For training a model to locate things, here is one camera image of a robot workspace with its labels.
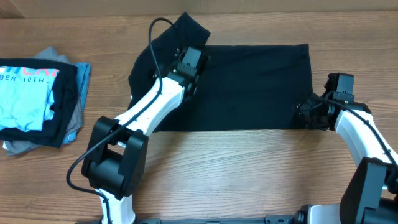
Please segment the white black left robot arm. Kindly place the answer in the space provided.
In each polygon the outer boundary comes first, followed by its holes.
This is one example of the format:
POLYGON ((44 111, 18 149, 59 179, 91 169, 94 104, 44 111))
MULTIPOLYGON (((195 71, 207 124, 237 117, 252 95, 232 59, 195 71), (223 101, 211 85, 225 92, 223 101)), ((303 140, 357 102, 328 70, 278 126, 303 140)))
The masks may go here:
POLYGON ((149 136, 195 92, 209 57, 189 47, 132 108, 114 119, 100 117, 91 133, 82 174, 101 197, 100 223, 134 223, 132 195, 144 173, 149 136))

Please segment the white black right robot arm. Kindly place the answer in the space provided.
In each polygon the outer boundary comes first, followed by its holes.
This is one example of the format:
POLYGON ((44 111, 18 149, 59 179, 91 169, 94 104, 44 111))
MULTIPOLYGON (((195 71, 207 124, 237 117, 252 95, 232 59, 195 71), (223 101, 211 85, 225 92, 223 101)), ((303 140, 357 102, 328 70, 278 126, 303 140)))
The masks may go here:
POLYGON ((377 129, 371 110, 354 100, 354 76, 331 73, 322 96, 311 94, 296 107, 307 129, 336 132, 346 143, 356 171, 340 203, 306 205, 290 223, 397 223, 397 153, 377 129))

